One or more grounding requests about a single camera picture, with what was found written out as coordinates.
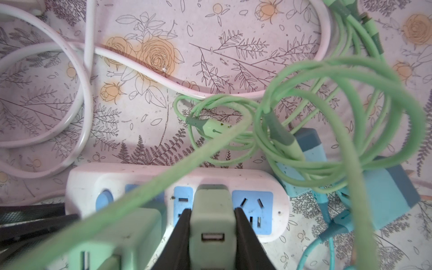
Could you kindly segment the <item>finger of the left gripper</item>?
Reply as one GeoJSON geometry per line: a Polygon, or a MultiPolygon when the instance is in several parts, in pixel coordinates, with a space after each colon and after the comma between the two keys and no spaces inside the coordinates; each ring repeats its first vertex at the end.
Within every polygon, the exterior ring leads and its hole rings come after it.
{"type": "Polygon", "coordinates": [[[15,260],[78,220],[64,203],[1,207],[1,259],[15,260]]]}

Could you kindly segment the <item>light green charger plug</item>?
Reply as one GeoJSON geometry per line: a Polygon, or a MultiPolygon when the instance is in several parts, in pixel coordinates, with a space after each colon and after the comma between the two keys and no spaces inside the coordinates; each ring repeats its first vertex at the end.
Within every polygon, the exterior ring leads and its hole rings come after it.
{"type": "Polygon", "coordinates": [[[70,270],[144,270],[167,225],[166,207],[137,208],[68,254],[70,270]]]}

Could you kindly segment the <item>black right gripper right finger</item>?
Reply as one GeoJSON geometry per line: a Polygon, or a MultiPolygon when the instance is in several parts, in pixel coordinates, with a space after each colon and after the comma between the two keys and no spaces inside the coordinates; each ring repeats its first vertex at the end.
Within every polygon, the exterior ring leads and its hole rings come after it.
{"type": "Polygon", "coordinates": [[[234,213],[237,237],[236,269],[275,270],[244,211],[238,207],[234,213]]]}

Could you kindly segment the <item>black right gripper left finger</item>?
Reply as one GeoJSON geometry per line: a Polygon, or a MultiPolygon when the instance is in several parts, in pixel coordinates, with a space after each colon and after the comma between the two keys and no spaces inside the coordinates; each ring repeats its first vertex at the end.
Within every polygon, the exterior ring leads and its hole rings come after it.
{"type": "Polygon", "coordinates": [[[189,255],[191,209],[180,215],[168,242],[152,270],[190,270],[189,255]]]}

